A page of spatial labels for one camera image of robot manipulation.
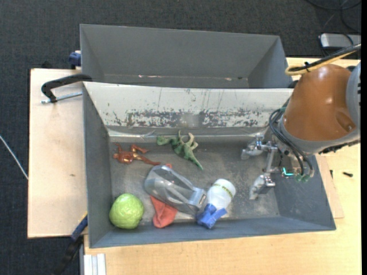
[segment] green toy dinosaur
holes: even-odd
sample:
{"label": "green toy dinosaur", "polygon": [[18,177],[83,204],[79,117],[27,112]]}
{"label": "green toy dinosaur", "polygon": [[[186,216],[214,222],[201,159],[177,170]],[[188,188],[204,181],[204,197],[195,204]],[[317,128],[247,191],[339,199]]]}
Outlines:
{"label": "green toy dinosaur", "polygon": [[157,145],[162,146],[165,144],[171,144],[174,152],[178,155],[183,157],[186,160],[193,162],[197,165],[201,170],[204,170],[200,162],[194,156],[193,150],[197,148],[198,143],[194,141],[194,136],[192,133],[188,133],[189,140],[184,142],[181,137],[181,131],[178,131],[177,137],[164,137],[158,136],[157,137]]}

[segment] white plastic bottle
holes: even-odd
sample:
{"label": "white plastic bottle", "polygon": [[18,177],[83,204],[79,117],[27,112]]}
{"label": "white plastic bottle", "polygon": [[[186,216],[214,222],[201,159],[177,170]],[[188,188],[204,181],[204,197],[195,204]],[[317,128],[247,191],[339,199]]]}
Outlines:
{"label": "white plastic bottle", "polygon": [[221,178],[214,182],[208,190],[206,198],[208,203],[220,210],[228,207],[235,194],[235,186],[230,181]]}
{"label": "white plastic bottle", "polygon": [[226,179],[216,180],[207,192],[207,205],[196,222],[211,229],[217,220],[227,213],[226,208],[236,194],[235,186]]}

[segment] blue bottle cap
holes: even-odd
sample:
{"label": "blue bottle cap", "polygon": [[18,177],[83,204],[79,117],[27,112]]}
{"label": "blue bottle cap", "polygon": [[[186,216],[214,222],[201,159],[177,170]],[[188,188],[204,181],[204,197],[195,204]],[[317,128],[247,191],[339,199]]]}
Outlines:
{"label": "blue bottle cap", "polygon": [[226,213],[227,211],[224,208],[217,211],[217,208],[213,204],[207,204],[204,212],[200,213],[196,217],[196,222],[199,225],[203,225],[206,228],[211,229],[217,220]]}

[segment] red cloth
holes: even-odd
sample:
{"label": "red cloth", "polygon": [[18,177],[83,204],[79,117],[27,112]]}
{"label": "red cloth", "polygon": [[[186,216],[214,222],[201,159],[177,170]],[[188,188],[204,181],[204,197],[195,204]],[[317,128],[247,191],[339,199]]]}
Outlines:
{"label": "red cloth", "polygon": [[178,210],[159,199],[150,196],[151,202],[155,208],[155,215],[153,216],[153,224],[157,228],[163,228],[170,225],[176,216]]}

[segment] gray box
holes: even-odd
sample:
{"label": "gray box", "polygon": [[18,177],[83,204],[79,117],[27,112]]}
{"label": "gray box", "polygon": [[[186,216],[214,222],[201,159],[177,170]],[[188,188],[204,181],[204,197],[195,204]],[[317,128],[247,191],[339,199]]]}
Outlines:
{"label": "gray box", "polygon": [[[315,158],[316,173],[307,183],[274,175],[275,188],[249,200],[266,155],[245,161],[240,152],[256,133],[267,132],[268,115],[292,92],[279,37],[81,25],[81,52],[83,73],[96,81],[83,86],[91,248],[335,229]],[[179,100],[170,99],[172,92]],[[169,145],[156,145],[158,135],[179,130],[196,136],[203,171]],[[237,193],[228,214],[211,230],[180,213],[172,225],[155,228],[143,189],[151,166],[118,163],[112,158],[116,142],[126,150],[132,143],[148,148],[147,158],[171,163],[197,187],[229,179]],[[127,192],[145,206],[133,230],[108,219],[115,198]]]}

